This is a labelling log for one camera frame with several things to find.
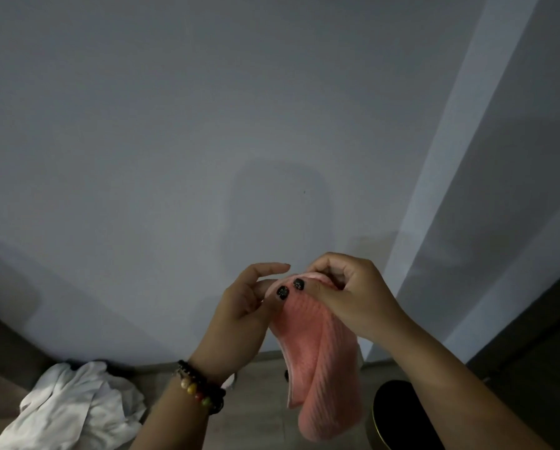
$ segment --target fingernail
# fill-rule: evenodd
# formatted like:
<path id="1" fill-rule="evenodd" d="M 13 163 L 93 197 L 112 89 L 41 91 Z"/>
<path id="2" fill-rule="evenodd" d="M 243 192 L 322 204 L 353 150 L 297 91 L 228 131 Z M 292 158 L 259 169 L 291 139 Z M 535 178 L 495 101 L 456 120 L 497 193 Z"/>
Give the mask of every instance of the fingernail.
<path id="1" fill-rule="evenodd" d="M 305 288 L 305 281 L 301 278 L 297 278 L 292 282 L 292 285 L 297 290 L 303 290 Z"/>
<path id="2" fill-rule="evenodd" d="M 276 295 L 280 297 L 280 300 L 286 300 L 286 297 L 288 297 L 289 293 L 290 290 L 286 286 L 280 286 L 278 287 L 278 290 L 276 290 Z"/>

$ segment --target person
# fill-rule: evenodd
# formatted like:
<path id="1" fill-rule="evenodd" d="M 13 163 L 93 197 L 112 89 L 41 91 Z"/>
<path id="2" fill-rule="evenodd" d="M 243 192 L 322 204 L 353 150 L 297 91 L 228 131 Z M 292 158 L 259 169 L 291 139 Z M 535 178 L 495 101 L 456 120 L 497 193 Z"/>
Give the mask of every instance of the person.
<path id="1" fill-rule="evenodd" d="M 286 273 L 289 268 L 283 263 L 253 264 L 225 290 L 205 336 L 188 360 L 210 382 L 221 385 L 259 352 L 283 304 L 277 296 L 263 300 L 273 280 L 260 278 Z M 328 306 L 358 336 L 392 355 L 446 449 L 549 448 L 447 348 L 405 314 L 371 261 L 329 252 L 307 272 L 324 273 L 339 287 L 334 290 L 304 278 L 307 294 Z M 187 395 L 174 376 L 131 449 L 200 449 L 207 418 L 206 408 Z"/>

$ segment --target colorful bead bracelet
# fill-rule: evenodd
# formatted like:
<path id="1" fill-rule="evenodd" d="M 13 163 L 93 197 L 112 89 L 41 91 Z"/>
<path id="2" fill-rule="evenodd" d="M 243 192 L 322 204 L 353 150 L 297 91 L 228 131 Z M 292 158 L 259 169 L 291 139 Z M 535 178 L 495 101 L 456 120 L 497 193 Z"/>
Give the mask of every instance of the colorful bead bracelet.
<path id="1" fill-rule="evenodd" d="M 191 367 L 188 362 L 180 360 L 175 374 L 182 378 L 180 385 L 203 407 L 209 408 L 209 415 L 221 411 L 224 407 L 226 391 L 217 385 L 207 382 L 205 376 Z"/>

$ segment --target crumpled white fabric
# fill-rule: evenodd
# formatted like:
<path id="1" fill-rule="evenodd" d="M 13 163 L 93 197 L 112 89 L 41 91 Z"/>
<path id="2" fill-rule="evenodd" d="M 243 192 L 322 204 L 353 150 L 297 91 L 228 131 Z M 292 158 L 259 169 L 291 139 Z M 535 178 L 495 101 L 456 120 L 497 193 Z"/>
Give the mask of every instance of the crumpled white fabric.
<path id="1" fill-rule="evenodd" d="M 67 363 L 49 368 L 0 435 L 0 450 L 105 450 L 133 439 L 146 409 L 144 396 L 106 369 L 104 362 L 77 371 Z"/>

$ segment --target folded sock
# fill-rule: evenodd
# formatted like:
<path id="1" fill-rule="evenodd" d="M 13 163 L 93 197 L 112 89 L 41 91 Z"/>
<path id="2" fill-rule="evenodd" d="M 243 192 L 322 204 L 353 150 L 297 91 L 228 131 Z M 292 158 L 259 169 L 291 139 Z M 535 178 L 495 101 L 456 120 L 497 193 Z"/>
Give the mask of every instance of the folded sock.
<path id="1" fill-rule="evenodd" d="M 290 291 L 270 328 L 288 367 L 288 407 L 303 406 L 299 430 L 316 442 L 343 433 L 361 419 L 359 346 L 355 333 L 323 303 L 294 287 L 296 278 L 336 286 L 321 273 L 302 273 L 279 279 L 265 294 L 275 294 L 281 286 Z"/>

